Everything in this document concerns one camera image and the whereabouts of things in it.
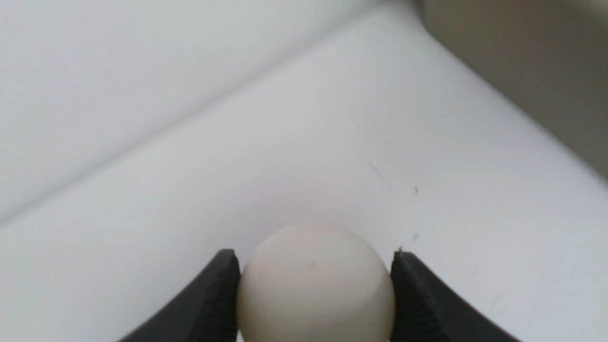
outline white ball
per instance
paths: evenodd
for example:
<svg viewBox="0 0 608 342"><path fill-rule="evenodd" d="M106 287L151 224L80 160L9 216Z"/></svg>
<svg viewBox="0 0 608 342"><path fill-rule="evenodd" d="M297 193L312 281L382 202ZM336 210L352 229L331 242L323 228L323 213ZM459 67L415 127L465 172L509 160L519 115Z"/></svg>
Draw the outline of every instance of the white ball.
<svg viewBox="0 0 608 342"><path fill-rule="evenodd" d="M264 241L238 288L245 342L387 342L395 319L389 273L343 228L300 225Z"/></svg>

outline white backdrop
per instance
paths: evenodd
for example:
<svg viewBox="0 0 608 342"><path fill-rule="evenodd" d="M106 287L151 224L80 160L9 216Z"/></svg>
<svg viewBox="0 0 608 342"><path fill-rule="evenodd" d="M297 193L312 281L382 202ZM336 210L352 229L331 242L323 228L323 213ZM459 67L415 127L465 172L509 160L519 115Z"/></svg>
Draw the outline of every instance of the white backdrop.
<svg viewBox="0 0 608 342"><path fill-rule="evenodd" d="M374 3L0 1L0 223Z"/></svg>
<svg viewBox="0 0 608 342"><path fill-rule="evenodd" d="M606 183L388 2L6 224L0 340L112 341L220 248L327 222L524 341L605 341Z"/></svg>

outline ball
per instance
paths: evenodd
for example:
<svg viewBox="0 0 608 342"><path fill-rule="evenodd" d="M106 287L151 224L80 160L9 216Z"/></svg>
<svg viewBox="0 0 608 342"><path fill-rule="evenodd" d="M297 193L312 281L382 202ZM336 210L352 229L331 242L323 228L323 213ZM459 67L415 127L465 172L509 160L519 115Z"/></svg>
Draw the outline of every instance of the ball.
<svg viewBox="0 0 608 342"><path fill-rule="evenodd" d="M376 251L344 228L298 225L264 241L238 287L245 342L387 342L395 294Z"/></svg>

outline gray panel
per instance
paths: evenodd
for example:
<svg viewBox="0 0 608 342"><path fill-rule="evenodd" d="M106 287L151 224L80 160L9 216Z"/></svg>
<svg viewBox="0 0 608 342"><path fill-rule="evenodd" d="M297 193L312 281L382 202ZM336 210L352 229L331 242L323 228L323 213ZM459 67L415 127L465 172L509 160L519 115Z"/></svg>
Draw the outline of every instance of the gray panel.
<svg viewBox="0 0 608 342"><path fill-rule="evenodd" d="M427 0L427 28L608 178L608 1Z"/></svg>

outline scratch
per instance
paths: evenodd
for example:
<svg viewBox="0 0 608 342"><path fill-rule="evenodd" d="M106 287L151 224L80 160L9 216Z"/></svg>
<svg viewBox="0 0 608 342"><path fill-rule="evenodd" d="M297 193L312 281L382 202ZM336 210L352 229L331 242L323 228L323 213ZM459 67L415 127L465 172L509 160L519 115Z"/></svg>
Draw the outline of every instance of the scratch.
<svg viewBox="0 0 608 342"><path fill-rule="evenodd" d="M498 303L500 303L501 300L502 296L496 297L496 299L492 302L492 309L496 309L496 306L498 305Z"/></svg>
<svg viewBox="0 0 608 342"><path fill-rule="evenodd" d="M380 178L380 180L382 180L383 182L385 182L389 188L391 188L392 191L394 191L397 195L399 195L399 191L397 191L397 189L395 188L395 186L393 185L393 183L391 183L391 181L389 181L383 174L382 172L380 172L380 170L376 167L376 165L374 165L374 163L372 163L371 161L367 160L367 158L361 154L361 152L357 151L357 154L359 155L359 158L361 158L361 160L363 160L364 163L367 164L367 166L374 171L374 173L376 174L376 176L378 176L378 178Z"/></svg>
<svg viewBox="0 0 608 342"><path fill-rule="evenodd" d="M357 124L357 122L353 118L350 119L350 122L353 123L353 125L357 129L357 131L361 131L361 128L359 127L359 124Z"/></svg>

